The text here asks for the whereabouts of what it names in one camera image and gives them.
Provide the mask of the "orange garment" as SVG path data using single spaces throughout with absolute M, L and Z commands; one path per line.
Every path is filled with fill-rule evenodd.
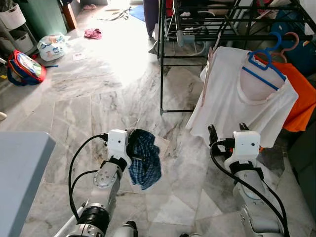
M 287 76 L 293 86 L 298 99 L 287 116 L 283 128 L 290 132 L 305 131 L 316 108 L 316 89 L 290 63 L 273 62 L 273 65 Z

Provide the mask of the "red blue backpack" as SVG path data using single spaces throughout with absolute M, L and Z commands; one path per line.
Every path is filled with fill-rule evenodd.
M 7 79 L 14 85 L 38 85 L 46 77 L 45 66 L 27 54 L 14 50 L 7 59 Z

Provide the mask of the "white storage shelf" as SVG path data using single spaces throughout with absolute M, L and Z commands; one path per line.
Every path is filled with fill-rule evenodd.
M 29 29 L 26 18 L 16 3 L 7 11 L 0 12 L 0 49 L 7 53 L 18 50 L 33 54 L 36 47 L 34 34 Z

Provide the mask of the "pink plastic hanger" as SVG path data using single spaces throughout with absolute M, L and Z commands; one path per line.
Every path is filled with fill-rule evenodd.
M 284 35 L 285 36 L 293 36 L 293 45 L 291 45 L 291 47 L 289 47 L 289 48 L 284 47 L 280 52 L 276 53 L 276 56 L 280 57 L 282 59 L 283 63 L 287 63 L 286 52 L 295 50 L 300 43 L 300 38 L 299 38 L 298 34 L 296 34 L 294 32 L 287 32 Z

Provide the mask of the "blue floor mat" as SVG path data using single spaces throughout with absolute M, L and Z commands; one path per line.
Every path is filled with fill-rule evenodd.
M 129 10 L 129 14 L 138 20 L 145 22 L 144 5 L 132 6 Z

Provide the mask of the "grey floor cloth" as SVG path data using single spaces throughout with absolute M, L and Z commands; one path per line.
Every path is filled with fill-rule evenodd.
M 115 21 L 118 19 L 127 20 L 130 17 L 131 7 L 106 9 L 97 15 L 98 20 Z

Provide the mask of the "dark blue fabric bundle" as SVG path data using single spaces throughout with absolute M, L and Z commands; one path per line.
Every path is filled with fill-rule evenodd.
M 304 34 L 304 26 L 300 23 L 277 22 L 273 23 L 271 32 L 285 35 L 293 32 L 298 35 Z M 310 76 L 316 73 L 316 45 L 309 40 L 300 40 L 293 50 L 284 53 L 289 63 L 304 75 Z

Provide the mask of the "magenta cloth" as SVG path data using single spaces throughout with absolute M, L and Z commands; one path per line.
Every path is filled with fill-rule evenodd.
M 84 38 L 100 40 L 102 38 L 102 32 L 100 29 L 85 29 Z

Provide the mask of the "printed white plastic bag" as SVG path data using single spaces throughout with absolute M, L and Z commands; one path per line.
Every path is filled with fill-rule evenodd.
M 55 33 L 44 36 L 38 41 L 39 56 L 43 61 L 53 61 L 65 56 L 69 47 L 70 36 Z

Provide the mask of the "grey robot left leg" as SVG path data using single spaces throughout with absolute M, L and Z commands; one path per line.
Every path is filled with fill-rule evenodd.
M 112 237 L 138 237 L 135 221 L 127 221 L 124 225 L 114 231 Z

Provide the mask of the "blue plaid shorts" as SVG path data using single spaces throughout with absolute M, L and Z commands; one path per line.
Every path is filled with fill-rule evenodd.
M 161 178 L 160 148 L 155 145 L 155 135 L 139 128 L 128 130 L 126 155 L 131 158 L 131 182 L 142 190 L 153 186 Z

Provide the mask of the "light blue plastic table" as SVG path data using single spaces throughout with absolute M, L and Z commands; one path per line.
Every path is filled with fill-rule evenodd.
M 55 145 L 46 132 L 0 132 L 0 237 L 19 237 Z

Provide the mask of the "green ribbed cabinet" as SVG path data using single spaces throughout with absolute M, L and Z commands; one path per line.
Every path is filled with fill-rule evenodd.
M 18 3 L 36 40 L 44 36 L 67 34 L 59 0 L 14 0 Z

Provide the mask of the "dark green sofa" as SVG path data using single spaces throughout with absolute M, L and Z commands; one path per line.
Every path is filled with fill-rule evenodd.
M 289 142 L 289 162 L 309 208 L 311 223 L 316 224 L 316 114 L 305 131 L 293 132 Z

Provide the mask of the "black metal drying rack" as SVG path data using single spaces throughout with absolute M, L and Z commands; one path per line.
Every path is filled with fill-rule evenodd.
M 273 41 L 280 44 L 283 40 L 291 40 L 287 34 L 277 36 L 264 33 L 271 30 L 274 24 L 287 24 L 302 27 L 296 40 L 312 40 L 316 38 L 316 23 L 299 3 L 299 0 L 287 0 L 287 3 L 276 4 L 273 0 L 158 0 L 158 37 L 156 50 L 159 71 L 159 111 L 164 113 L 187 113 L 188 109 L 167 109 L 164 106 L 165 69 L 180 66 L 170 63 L 176 59 L 203 58 L 219 44 L 239 41 Z M 180 47 L 186 44 L 201 43 L 201 53 L 192 55 L 169 56 L 165 53 L 167 43 L 171 41 Z

